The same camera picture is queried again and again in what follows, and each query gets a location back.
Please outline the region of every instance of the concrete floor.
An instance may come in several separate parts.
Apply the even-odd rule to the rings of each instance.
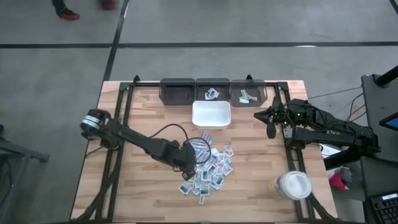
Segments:
[[[120,7],[102,12],[95,0],[66,2],[79,21],[57,18],[48,0],[0,0],[0,44],[112,43]],[[388,0],[130,0],[120,43],[398,41],[397,23]],[[251,74],[305,80],[311,97],[358,87],[361,75],[396,66],[397,55],[396,46],[118,49],[110,80]],[[108,57],[109,49],[0,49],[5,137],[51,155],[48,164],[29,166],[15,223],[68,220],[87,144],[78,125],[96,105]],[[310,102],[344,119],[349,106],[338,110],[359,93]],[[339,217],[363,221],[358,202],[335,200]]]

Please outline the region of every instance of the wooden table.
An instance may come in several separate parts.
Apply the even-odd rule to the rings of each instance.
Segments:
[[[307,99],[303,81],[288,81],[288,84],[291,99]],[[118,89],[119,82],[105,82],[98,108],[113,114]],[[296,221],[293,202],[277,202],[271,199],[267,190],[271,179],[289,171],[280,128],[277,128],[276,138],[269,139],[266,125],[253,118],[253,113],[271,105],[274,89],[268,88],[267,94],[268,100],[260,108],[231,107],[232,120],[228,129],[208,131],[213,135],[212,147],[222,151],[224,145],[232,145],[235,156],[232,157],[234,171],[227,176],[221,190],[211,190],[204,205],[198,203],[199,197],[193,194],[184,196],[178,190],[183,182],[181,173],[173,172],[171,167],[151,159],[141,148],[127,143],[113,221]],[[191,106],[164,106],[159,99],[159,87],[134,89],[129,115],[130,128],[149,136],[170,123],[182,125],[189,137],[201,135],[202,130],[193,127]],[[158,137],[179,142],[184,140],[184,135],[178,128],[170,128]],[[91,142],[88,152],[98,145],[99,141]],[[105,157],[106,150],[100,150],[85,160],[72,218],[83,213],[98,193]],[[308,145],[303,150],[303,157],[315,196],[331,215],[337,217],[319,147]]]

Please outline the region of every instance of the red shoe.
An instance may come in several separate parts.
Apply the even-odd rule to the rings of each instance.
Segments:
[[[69,20],[69,21],[75,21],[75,20],[80,19],[79,14],[74,13],[72,10],[70,10],[68,8],[62,9],[57,14],[58,14],[58,16],[60,18],[66,19],[66,20]]]
[[[116,3],[114,1],[112,1],[112,0],[103,1],[102,9],[103,10],[109,10],[109,11],[115,10],[116,9]]]

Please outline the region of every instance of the white bowl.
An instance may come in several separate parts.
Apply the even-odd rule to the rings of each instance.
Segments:
[[[226,129],[231,123],[231,105],[227,101],[195,101],[192,123],[197,129]]]

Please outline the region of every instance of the computer monitor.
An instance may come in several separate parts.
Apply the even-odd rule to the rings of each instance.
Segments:
[[[398,131],[398,112],[382,119],[379,124],[383,127]]]

